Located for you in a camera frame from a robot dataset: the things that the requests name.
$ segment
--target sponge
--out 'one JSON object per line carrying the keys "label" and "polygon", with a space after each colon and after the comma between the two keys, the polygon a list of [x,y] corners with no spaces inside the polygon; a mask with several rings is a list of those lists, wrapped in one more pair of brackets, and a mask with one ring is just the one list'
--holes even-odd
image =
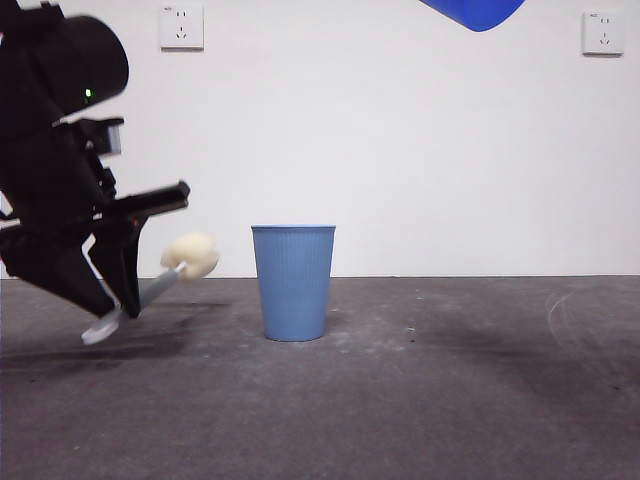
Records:
{"label": "sponge", "polygon": [[215,241],[208,235],[190,233],[173,242],[162,254],[160,263],[175,269],[184,262],[186,266],[180,269],[180,280],[197,280],[216,268],[220,254],[215,246]]}

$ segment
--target white wall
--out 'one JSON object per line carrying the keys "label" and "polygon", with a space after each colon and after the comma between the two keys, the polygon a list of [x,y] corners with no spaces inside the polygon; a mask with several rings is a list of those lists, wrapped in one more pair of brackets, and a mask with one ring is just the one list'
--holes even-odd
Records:
{"label": "white wall", "polygon": [[[418,0],[204,3],[205,51],[161,53],[161,2],[60,0],[128,52],[126,92],[87,112],[126,117],[119,193],[192,187],[141,275],[203,230],[215,276],[253,276],[271,222],[336,223],[336,276],[640,273],[637,0],[527,0],[485,33]],[[594,7],[625,13],[623,58],[580,55]]]}

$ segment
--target blue trash can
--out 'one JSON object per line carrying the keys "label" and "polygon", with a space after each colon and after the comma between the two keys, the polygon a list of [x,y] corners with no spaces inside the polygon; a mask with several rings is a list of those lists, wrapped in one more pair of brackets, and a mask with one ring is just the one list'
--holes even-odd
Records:
{"label": "blue trash can", "polygon": [[264,334],[302,342],[324,335],[335,225],[253,225]]}

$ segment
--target blue object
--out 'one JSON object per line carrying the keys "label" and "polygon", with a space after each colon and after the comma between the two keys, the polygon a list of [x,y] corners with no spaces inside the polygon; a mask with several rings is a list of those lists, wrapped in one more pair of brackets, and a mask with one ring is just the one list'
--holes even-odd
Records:
{"label": "blue object", "polygon": [[465,27],[482,32],[504,22],[524,0],[422,0]]}
{"label": "blue object", "polygon": [[299,342],[324,335],[335,225],[253,225],[264,334]]}

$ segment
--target ribbed plastic bin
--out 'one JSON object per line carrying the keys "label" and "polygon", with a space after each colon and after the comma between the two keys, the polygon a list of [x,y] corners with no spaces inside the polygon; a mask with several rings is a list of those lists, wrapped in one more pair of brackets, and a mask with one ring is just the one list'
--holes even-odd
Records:
{"label": "ribbed plastic bin", "polygon": [[253,225],[264,334],[303,342],[324,335],[335,225]]}

